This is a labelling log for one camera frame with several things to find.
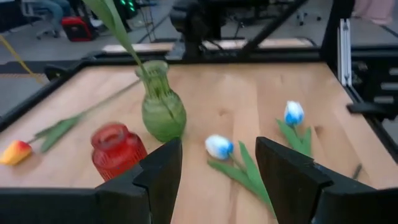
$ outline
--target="red glass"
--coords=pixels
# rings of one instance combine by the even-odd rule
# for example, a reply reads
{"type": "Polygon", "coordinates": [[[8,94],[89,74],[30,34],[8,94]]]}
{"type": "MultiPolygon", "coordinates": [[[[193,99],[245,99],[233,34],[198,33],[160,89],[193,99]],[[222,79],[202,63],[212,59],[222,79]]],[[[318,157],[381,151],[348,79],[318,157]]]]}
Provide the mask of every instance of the red glass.
{"type": "Polygon", "coordinates": [[[132,168],[147,155],[139,136],[120,123],[99,128],[91,137],[91,144],[94,166],[105,181],[132,168]]]}

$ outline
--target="flower stem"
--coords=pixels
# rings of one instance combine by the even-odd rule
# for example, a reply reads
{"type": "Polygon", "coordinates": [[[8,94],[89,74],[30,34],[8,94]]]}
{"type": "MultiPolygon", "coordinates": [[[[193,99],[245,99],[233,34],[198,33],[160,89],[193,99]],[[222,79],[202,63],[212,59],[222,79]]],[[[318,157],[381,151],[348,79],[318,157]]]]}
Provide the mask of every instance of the flower stem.
{"type": "Polygon", "coordinates": [[[134,58],[134,60],[137,62],[138,66],[141,68],[141,70],[142,70],[144,76],[145,76],[146,78],[148,78],[147,70],[145,69],[145,67],[144,67],[144,65],[142,64],[141,60],[139,59],[138,55],[137,55],[136,52],[134,51],[133,47],[130,47],[127,51],[131,54],[131,56],[132,56],[132,57],[134,58]]]}
{"type": "Polygon", "coordinates": [[[107,99],[100,101],[99,103],[97,103],[96,105],[88,108],[87,110],[82,111],[80,114],[78,114],[77,116],[84,116],[86,114],[88,114],[89,112],[92,112],[93,110],[100,108],[101,106],[107,104],[108,102],[112,101],[113,99],[117,98],[119,95],[122,95],[125,91],[128,91],[130,88],[136,86],[141,80],[137,80],[135,82],[133,82],[132,84],[124,87],[123,89],[117,91],[116,93],[113,93],[113,95],[107,97],[107,99]]]}
{"type": "Polygon", "coordinates": [[[40,139],[42,136],[36,136],[34,138],[32,138],[31,140],[27,141],[27,144],[32,144],[33,142],[36,142],[36,140],[40,139]]]}
{"type": "Polygon", "coordinates": [[[236,157],[234,156],[233,153],[230,153],[230,154],[229,154],[229,157],[230,157],[230,158],[232,159],[232,161],[239,167],[239,169],[241,169],[241,171],[243,171],[244,173],[246,173],[246,167],[236,159],[236,157]]]}
{"type": "Polygon", "coordinates": [[[300,141],[303,141],[303,138],[302,138],[302,137],[300,136],[300,134],[299,134],[298,125],[293,125],[293,130],[294,130],[294,133],[296,134],[297,138],[298,138],[300,141]]]}

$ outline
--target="green glass vase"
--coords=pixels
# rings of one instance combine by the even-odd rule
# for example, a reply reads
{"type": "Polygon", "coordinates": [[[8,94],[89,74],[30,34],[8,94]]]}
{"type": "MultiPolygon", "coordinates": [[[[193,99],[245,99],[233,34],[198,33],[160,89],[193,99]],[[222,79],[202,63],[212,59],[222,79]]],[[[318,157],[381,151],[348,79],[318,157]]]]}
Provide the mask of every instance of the green glass vase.
{"type": "Polygon", "coordinates": [[[160,142],[181,137],[187,123],[187,113],[180,97],[169,86],[169,66],[160,60],[145,62],[143,66],[147,73],[139,67],[136,74],[146,91],[142,102],[145,127],[160,142]]]}

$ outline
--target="vase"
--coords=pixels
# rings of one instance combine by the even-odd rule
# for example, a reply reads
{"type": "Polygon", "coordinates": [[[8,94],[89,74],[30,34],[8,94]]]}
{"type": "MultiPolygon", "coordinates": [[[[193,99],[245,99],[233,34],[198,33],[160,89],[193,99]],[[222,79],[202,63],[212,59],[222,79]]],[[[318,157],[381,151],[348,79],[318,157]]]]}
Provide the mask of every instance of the vase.
{"type": "Polygon", "coordinates": [[[181,137],[187,122],[187,113],[180,97],[170,88],[167,79],[169,66],[166,62],[153,60],[143,63],[136,75],[145,86],[142,102],[142,120],[151,135],[160,142],[181,137]]]}
{"type": "Polygon", "coordinates": [[[100,127],[91,137],[91,144],[94,147],[91,159],[105,181],[131,169],[147,156],[139,136],[121,123],[100,127]]]}

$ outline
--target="table surface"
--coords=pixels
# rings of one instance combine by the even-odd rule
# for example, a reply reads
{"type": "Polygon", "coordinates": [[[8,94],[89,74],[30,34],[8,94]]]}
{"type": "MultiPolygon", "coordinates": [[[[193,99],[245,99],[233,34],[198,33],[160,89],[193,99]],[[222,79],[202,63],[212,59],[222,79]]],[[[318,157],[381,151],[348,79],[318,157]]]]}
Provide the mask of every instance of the table surface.
{"type": "MultiPolygon", "coordinates": [[[[59,119],[79,113],[137,80],[133,66],[85,68],[0,134],[4,149],[28,140],[59,119]]],[[[204,146],[211,134],[244,142],[254,158],[257,136],[286,144],[276,118],[287,100],[305,110],[312,128],[314,159],[378,189],[398,186],[398,168],[361,115],[349,114],[349,96],[324,63],[172,65],[170,86],[187,110],[182,178],[172,223],[276,223],[255,196],[212,169],[204,146]]],[[[1,187],[96,187],[103,183],[91,162],[90,137],[104,123],[119,121],[136,132],[148,152],[158,148],[141,120],[140,83],[90,114],[48,153],[16,167],[0,167],[1,187]]]]}

